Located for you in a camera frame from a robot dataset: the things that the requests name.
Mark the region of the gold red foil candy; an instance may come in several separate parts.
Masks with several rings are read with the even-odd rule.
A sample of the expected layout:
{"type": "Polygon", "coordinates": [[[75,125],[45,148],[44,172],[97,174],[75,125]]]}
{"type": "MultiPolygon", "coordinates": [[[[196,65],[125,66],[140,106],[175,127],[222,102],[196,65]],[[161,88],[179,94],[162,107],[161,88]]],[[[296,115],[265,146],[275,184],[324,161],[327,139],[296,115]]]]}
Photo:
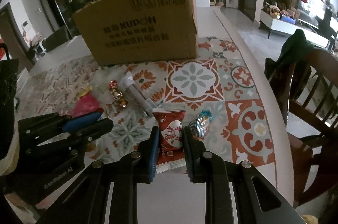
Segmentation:
{"type": "Polygon", "coordinates": [[[113,97],[113,103],[120,109],[125,109],[128,105],[128,101],[125,99],[124,94],[118,87],[118,82],[112,80],[109,83],[109,93],[113,97]]]}

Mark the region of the red white snack packet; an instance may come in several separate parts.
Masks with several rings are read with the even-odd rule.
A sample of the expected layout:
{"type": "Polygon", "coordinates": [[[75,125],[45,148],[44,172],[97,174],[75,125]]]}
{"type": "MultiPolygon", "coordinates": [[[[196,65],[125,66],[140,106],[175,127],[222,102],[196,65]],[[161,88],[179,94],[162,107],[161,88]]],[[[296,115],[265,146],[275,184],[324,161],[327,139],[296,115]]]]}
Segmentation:
{"type": "Polygon", "coordinates": [[[156,172],[169,171],[186,165],[182,144],[182,121],[185,108],[154,109],[153,116],[160,129],[156,172]]]}

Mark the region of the dark jacket on chair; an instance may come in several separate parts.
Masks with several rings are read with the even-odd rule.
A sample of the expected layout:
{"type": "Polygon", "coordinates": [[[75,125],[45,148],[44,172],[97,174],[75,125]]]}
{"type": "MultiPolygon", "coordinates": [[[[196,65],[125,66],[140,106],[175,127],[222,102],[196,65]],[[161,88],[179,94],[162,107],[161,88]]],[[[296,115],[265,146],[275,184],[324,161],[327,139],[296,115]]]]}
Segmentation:
{"type": "Polygon", "coordinates": [[[283,44],[276,61],[271,58],[265,59],[264,74],[267,80],[270,82],[280,68],[297,63],[313,49],[314,45],[306,39],[304,31],[297,29],[283,44]]]}

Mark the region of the pink snack packet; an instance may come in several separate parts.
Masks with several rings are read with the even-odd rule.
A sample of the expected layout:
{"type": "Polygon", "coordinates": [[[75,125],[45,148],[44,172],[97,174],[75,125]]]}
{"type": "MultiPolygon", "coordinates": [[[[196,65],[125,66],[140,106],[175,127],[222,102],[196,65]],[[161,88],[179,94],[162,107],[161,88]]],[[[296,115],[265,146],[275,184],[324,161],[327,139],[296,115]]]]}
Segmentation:
{"type": "Polygon", "coordinates": [[[99,112],[102,114],[104,109],[91,93],[87,93],[77,101],[75,108],[71,112],[71,117],[76,118],[92,112],[99,112]]]}

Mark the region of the clear brown snack bar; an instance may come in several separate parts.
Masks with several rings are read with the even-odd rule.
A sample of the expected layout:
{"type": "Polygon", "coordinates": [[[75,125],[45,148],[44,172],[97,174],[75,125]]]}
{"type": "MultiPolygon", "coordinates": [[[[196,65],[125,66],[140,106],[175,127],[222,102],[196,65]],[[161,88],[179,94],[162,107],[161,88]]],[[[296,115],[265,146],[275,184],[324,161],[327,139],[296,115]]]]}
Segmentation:
{"type": "Polygon", "coordinates": [[[121,81],[119,82],[123,94],[132,100],[140,110],[142,110],[149,117],[152,116],[152,110],[157,106],[150,98],[146,98],[142,93],[141,88],[135,83],[131,72],[126,72],[121,81]]]}

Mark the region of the white tv cabinet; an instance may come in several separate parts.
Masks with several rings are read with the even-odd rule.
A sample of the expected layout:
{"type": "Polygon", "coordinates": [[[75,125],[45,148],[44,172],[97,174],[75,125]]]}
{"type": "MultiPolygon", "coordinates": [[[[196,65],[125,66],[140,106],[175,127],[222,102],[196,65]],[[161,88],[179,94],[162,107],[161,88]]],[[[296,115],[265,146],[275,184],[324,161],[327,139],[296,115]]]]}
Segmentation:
{"type": "Polygon", "coordinates": [[[277,33],[285,36],[291,36],[297,29],[300,29],[304,32],[307,41],[311,42],[313,45],[326,49],[329,45],[329,40],[321,35],[314,33],[308,29],[285,22],[283,20],[275,19],[269,14],[261,10],[260,15],[260,27],[265,26],[269,29],[268,37],[271,33],[277,33]]]}

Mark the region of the brown cardboard box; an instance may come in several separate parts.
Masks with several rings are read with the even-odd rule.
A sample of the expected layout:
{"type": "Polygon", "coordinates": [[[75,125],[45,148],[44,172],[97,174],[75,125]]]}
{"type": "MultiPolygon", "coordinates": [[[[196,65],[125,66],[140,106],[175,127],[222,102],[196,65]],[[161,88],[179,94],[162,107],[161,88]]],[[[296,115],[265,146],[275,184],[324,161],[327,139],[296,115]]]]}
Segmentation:
{"type": "Polygon", "coordinates": [[[100,66],[195,59],[195,0],[97,0],[73,14],[100,66]]]}

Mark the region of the dark upholstered chair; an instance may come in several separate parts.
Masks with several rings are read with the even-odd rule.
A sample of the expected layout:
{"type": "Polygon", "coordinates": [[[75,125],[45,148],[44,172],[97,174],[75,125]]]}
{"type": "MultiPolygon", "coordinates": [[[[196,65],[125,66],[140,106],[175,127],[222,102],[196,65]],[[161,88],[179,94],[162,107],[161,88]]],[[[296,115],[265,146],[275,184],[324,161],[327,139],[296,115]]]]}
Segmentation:
{"type": "Polygon", "coordinates": [[[71,39],[72,37],[69,34],[67,27],[63,26],[54,33],[52,33],[52,35],[50,35],[48,38],[46,38],[42,42],[42,45],[45,48],[46,52],[50,52],[71,39]]]}

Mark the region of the patterned tile table mat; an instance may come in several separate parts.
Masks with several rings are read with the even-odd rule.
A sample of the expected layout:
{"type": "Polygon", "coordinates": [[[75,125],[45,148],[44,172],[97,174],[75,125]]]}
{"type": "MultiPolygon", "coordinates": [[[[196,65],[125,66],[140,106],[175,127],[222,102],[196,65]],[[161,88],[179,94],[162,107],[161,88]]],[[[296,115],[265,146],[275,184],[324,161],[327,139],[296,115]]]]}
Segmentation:
{"type": "Polygon", "coordinates": [[[109,82],[130,74],[140,92],[156,107],[184,109],[184,125],[202,111],[210,111],[213,122],[202,139],[208,150],[234,163],[274,163],[263,104],[237,45],[229,37],[205,37],[200,38],[198,50],[196,60],[100,67],[92,56],[85,56],[47,68],[26,83],[18,116],[69,115],[82,93],[89,91],[114,121],[114,129],[94,146],[90,157],[117,160],[135,149],[156,123],[134,102],[124,110],[113,103],[109,82]]]}

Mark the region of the wooden dining chair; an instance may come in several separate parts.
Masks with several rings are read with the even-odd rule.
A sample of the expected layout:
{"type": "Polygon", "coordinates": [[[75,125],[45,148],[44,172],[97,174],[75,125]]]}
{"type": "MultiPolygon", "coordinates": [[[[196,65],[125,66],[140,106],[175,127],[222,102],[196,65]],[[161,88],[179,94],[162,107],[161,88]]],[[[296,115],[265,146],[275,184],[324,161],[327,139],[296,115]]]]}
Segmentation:
{"type": "Polygon", "coordinates": [[[319,134],[297,138],[289,134],[294,171],[294,207],[301,206],[337,186],[337,100],[323,117],[320,110],[337,87],[337,59],[323,49],[304,58],[283,56],[265,62],[265,76],[283,120],[292,113],[319,134]]]}

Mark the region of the blue silver foil candy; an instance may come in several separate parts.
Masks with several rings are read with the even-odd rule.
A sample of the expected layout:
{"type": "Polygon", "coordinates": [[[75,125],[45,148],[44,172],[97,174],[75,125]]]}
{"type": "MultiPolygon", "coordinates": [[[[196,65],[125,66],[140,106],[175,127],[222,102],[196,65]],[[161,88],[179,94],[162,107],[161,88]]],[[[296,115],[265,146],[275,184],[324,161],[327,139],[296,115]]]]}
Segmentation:
{"type": "Polygon", "coordinates": [[[213,114],[210,110],[202,110],[196,119],[189,123],[192,136],[194,138],[204,138],[210,128],[210,123],[213,121],[213,114]]]}

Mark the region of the yellow wrapped candy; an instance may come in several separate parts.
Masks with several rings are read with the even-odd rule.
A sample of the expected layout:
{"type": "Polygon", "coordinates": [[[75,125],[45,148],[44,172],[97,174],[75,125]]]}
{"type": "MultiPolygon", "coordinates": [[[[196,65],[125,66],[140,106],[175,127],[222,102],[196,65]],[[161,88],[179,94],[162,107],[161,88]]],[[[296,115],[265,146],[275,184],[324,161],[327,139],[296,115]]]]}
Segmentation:
{"type": "Polygon", "coordinates": [[[76,98],[80,99],[83,96],[86,96],[87,94],[89,94],[91,91],[93,90],[93,88],[91,86],[84,88],[83,90],[81,90],[80,92],[77,93],[76,98]]]}

